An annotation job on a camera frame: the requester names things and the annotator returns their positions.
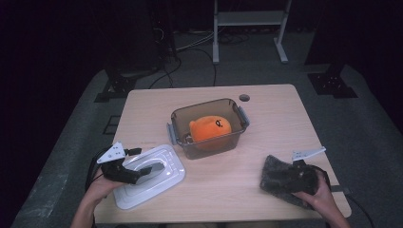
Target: gray floor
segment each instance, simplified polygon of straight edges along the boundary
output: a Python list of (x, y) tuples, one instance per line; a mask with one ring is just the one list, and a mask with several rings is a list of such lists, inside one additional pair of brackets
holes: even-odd
[[(307, 73), (327, 66), (305, 66), (314, 34), (287, 32), (284, 49), (289, 63), (283, 65), (273, 44), (275, 34), (251, 35), (236, 46), (221, 46), (221, 62), (216, 66), (216, 86), (292, 84), (297, 88), (320, 141), (340, 183), (348, 187), (369, 213), (375, 227), (400, 227), (403, 224), (403, 138), (370, 92), (363, 77), (346, 66), (341, 76), (358, 95), (354, 99), (318, 96)], [(200, 37), (177, 35), (178, 47)], [(199, 46), (211, 54), (211, 45)], [(171, 74), (174, 87), (212, 86), (214, 68), (209, 57), (199, 50), (179, 54), (181, 67)], [(166, 69), (178, 63), (168, 62)], [(136, 89), (147, 89), (160, 71), (142, 78)], [(12, 227), (68, 227), (84, 194), (84, 182), (92, 156), (112, 143), (113, 135), (103, 134), (109, 117), (120, 115), (125, 99), (94, 103), (106, 84), (100, 71), (84, 91), (59, 141), (56, 143), (29, 198)], [(170, 87), (167, 78), (153, 88)], [(351, 202), (353, 227), (370, 227), (363, 212)], [(131, 227), (157, 227), (132, 224)], [(322, 220), (283, 221), (280, 227), (324, 227)]]

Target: table top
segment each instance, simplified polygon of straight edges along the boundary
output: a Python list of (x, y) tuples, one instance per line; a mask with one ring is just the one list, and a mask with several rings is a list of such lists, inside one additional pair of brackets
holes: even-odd
[[(240, 100), (241, 94), (250, 97)], [(221, 98), (241, 106), (250, 125), (240, 135), (235, 149), (218, 155), (189, 160), (174, 145), (186, 170), (179, 184), (130, 210), (121, 210), (113, 195), (95, 210), (97, 223), (201, 222), (312, 219), (320, 215), (277, 199), (259, 188), (261, 170), (268, 155), (292, 162), (294, 150), (322, 146), (308, 114), (292, 85), (242, 85), (133, 90), (129, 93), (114, 142), (143, 151), (171, 144), (166, 124), (178, 108)], [(328, 172), (338, 185), (326, 153), (307, 163)], [(334, 192), (345, 217), (351, 208), (342, 192)]]

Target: human arm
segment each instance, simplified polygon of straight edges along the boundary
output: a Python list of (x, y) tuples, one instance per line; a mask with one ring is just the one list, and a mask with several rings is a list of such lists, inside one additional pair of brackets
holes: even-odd
[(106, 179), (101, 169), (97, 170), (96, 178), (84, 194), (77, 208), (70, 228), (90, 228), (92, 226), (95, 207), (109, 195), (113, 189), (123, 186), (124, 183)]
[(317, 177), (317, 192), (313, 196), (305, 192), (297, 192), (294, 195), (314, 207), (332, 228), (350, 228), (349, 222), (344, 218), (336, 205), (323, 173), (317, 171)]

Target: transparent storage bin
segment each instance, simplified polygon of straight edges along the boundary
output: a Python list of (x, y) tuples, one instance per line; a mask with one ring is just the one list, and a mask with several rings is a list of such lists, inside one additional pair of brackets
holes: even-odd
[[(208, 140), (193, 142), (189, 123), (205, 116), (221, 116), (230, 124), (232, 132)], [(228, 98), (179, 108), (171, 114), (167, 124), (172, 144), (180, 145), (189, 160), (204, 158), (234, 149), (240, 134), (249, 126), (249, 120), (240, 106)]]

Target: white tray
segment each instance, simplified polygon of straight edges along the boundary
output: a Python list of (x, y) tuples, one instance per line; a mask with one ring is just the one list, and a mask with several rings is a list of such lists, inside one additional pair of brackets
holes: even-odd
[(127, 160), (123, 166), (127, 169), (139, 170), (155, 162), (162, 162), (165, 166), (161, 174), (140, 184), (128, 184), (113, 191), (119, 208), (132, 209), (183, 180), (184, 167), (174, 148), (168, 144), (157, 146)]

